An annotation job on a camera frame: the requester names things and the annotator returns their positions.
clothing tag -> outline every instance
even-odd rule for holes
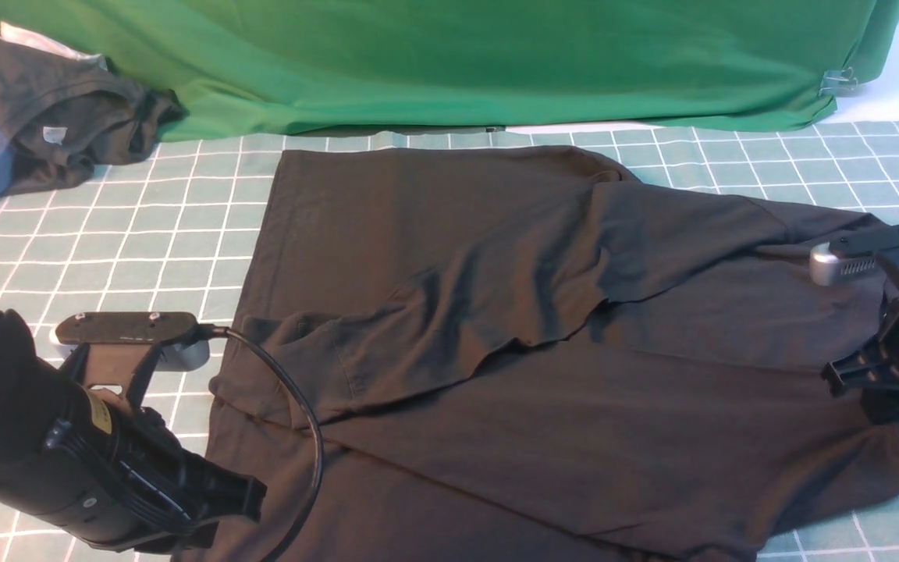
[[[44,140],[51,144],[61,144],[68,134],[68,127],[44,127]]]

black bracket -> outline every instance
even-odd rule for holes
[[[61,366],[87,389],[118,386],[118,396],[139,409],[165,348],[200,341],[196,316],[188,312],[92,312],[77,314],[55,330],[74,345]]]

metal clip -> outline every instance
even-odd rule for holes
[[[859,79],[855,77],[855,69],[852,67],[841,70],[828,70],[821,79],[817,96],[837,96],[850,93],[859,85]]]

t-shirt sleeve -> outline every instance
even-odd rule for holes
[[[572,190],[418,272],[371,313],[290,319],[286,325],[310,328],[271,352],[322,423],[368,412],[467,380],[503,349],[563,340],[603,302],[647,299],[738,252],[789,242],[793,228],[773,209],[636,183]],[[863,216],[784,211],[810,225],[801,235]],[[289,410],[257,415],[306,427],[299,410]]]

black cable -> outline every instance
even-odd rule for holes
[[[311,515],[311,509],[314,508],[314,502],[318,500],[318,491],[320,491],[322,487],[322,473],[324,473],[325,470],[325,438],[322,437],[321,427],[318,426],[318,419],[314,416],[311,405],[307,404],[307,398],[304,398],[304,395],[300,394],[300,389],[297,388],[297,385],[293,383],[293,380],[286,374],[286,371],[282,369],[279,362],[272,358],[272,355],[268,354],[268,352],[261,348],[259,344],[247,338],[245,334],[231,328],[221,326],[205,326],[205,328],[210,329],[211,337],[238,340],[245,345],[246,348],[249,348],[252,353],[259,356],[259,358],[264,361],[265,365],[272,370],[272,374],[275,374],[275,376],[279,378],[279,381],[282,382],[282,386],[286,387],[286,391],[290,393],[293,401],[297,402],[297,406],[300,406],[300,409],[304,413],[304,417],[307,418],[307,426],[310,427],[311,436],[314,437],[314,477],[311,478],[311,488],[307,491],[307,495],[304,496],[304,502],[300,505],[300,511],[297,512],[297,516],[293,519],[293,523],[290,524],[290,530],[286,531],[285,536],[279,541],[279,544],[275,545],[275,548],[261,559],[261,562],[276,562],[282,556],[282,553],[290,547],[290,543],[293,543],[293,540],[296,539],[297,534],[300,533],[304,523],[307,522],[307,517]]]

